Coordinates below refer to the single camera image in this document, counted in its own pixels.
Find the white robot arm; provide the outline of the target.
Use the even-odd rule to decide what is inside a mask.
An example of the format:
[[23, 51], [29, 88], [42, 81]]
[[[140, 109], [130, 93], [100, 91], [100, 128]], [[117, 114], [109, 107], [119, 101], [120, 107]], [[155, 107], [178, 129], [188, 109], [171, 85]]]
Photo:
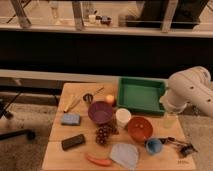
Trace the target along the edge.
[[213, 118], [213, 90], [210, 84], [211, 74], [202, 66], [173, 73], [167, 80], [165, 93], [159, 99], [165, 109], [163, 127], [171, 128], [178, 114], [189, 103]]

